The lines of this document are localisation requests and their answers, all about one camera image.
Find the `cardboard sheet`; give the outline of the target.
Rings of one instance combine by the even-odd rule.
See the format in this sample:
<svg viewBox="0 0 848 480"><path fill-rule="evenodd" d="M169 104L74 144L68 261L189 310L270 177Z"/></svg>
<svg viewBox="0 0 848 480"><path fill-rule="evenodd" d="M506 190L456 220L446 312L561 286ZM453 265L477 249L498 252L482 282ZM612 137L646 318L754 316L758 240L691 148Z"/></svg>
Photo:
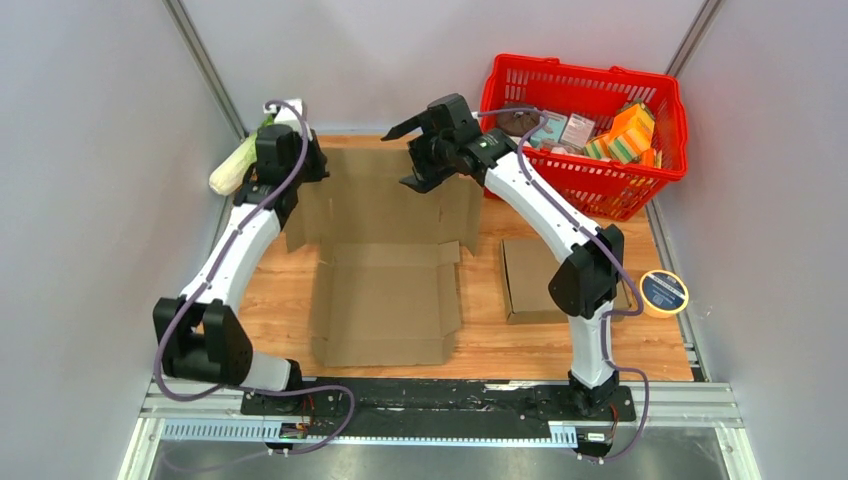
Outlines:
<svg viewBox="0 0 848 480"><path fill-rule="evenodd" d="M483 192L454 175L420 194L402 149L327 148L327 178L298 188L289 251L319 260L310 344L327 367L441 365L462 324L457 267L475 252Z"/></svg>

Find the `brown cardboard box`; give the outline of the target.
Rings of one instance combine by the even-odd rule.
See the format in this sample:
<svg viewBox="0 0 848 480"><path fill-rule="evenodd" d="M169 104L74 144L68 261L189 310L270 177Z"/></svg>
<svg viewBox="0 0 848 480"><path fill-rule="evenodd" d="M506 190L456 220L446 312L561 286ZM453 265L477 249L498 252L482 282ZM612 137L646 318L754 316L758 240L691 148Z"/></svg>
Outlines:
<svg viewBox="0 0 848 480"><path fill-rule="evenodd" d="M499 260L507 325L568 323L548 291L560 263L541 239L504 239Z"/></svg>

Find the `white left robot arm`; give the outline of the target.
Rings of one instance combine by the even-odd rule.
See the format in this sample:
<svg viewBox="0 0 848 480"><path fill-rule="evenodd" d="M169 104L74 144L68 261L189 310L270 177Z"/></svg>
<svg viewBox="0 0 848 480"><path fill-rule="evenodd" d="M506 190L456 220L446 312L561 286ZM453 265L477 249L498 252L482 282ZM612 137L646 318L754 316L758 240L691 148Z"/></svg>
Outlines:
<svg viewBox="0 0 848 480"><path fill-rule="evenodd" d="M246 288L298 204L303 183L328 177L326 156L308 128L272 123L255 139L257 159L233 198L223 236L199 273L175 298L154 306L158 340L154 376L267 393L279 413L304 405L299 364L253 347L237 314Z"/></svg>

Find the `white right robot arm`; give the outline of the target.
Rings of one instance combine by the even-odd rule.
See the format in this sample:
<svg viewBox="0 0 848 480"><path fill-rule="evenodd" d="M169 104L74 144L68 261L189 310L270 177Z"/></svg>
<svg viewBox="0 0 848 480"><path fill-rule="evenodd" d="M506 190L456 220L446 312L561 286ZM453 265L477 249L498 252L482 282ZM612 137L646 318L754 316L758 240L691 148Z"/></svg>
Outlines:
<svg viewBox="0 0 848 480"><path fill-rule="evenodd" d="M600 227L571 206L507 133L483 131L460 94L431 102L383 138L398 140L414 130L421 133L407 144L413 170L402 184L428 193L453 175L467 175L511 206L558 261L548 291L569 322L570 404L583 418L598 417L619 385L609 318L623 275L623 233L615 226Z"/></svg>

